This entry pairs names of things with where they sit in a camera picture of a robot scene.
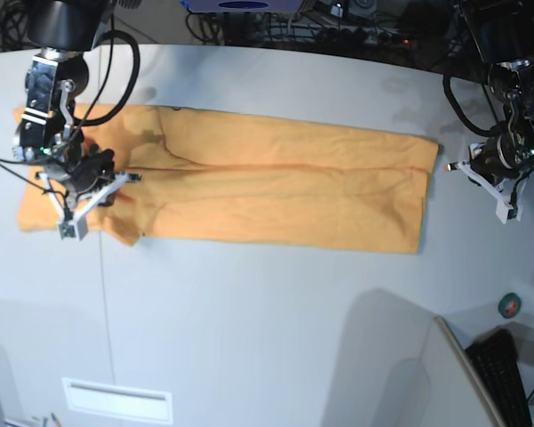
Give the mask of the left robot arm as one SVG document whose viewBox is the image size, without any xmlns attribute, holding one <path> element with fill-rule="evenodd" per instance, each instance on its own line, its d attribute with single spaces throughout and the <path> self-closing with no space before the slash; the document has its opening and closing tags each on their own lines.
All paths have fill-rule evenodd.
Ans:
<svg viewBox="0 0 534 427">
<path fill-rule="evenodd" d="M 459 120 L 484 138 L 470 149 L 469 165 L 489 185 L 534 171 L 534 1 L 457 1 L 457 10 L 481 62 L 480 80 L 503 107 L 491 128 L 474 125 L 451 90 L 443 90 Z"/>
</svg>

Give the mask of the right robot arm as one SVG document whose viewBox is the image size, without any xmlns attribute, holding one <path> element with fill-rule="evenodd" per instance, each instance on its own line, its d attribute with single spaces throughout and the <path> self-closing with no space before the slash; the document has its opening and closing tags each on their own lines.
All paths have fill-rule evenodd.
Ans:
<svg viewBox="0 0 534 427">
<path fill-rule="evenodd" d="M 137 1 L 27 1 L 27 38 L 39 47 L 25 76 L 27 100 L 13 140 L 13 158 L 0 158 L 0 167 L 40 168 L 61 189 L 39 186 L 45 194 L 73 211 L 94 197 L 99 205 L 113 204 L 117 180 L 114 152 L 85 146 L 84 129 L 109 122 L 125 106 L 140 73 L 140 48 L 135 38 L 114 26 L 118 7 L 135 9 Z M 101 117 L 75 114 L 76 98 L 87 87 L 89 68 L 84 55 L 103 42 L 120 39 L 133 54 L 133 69 L 118 103 Z"/>
</svg>

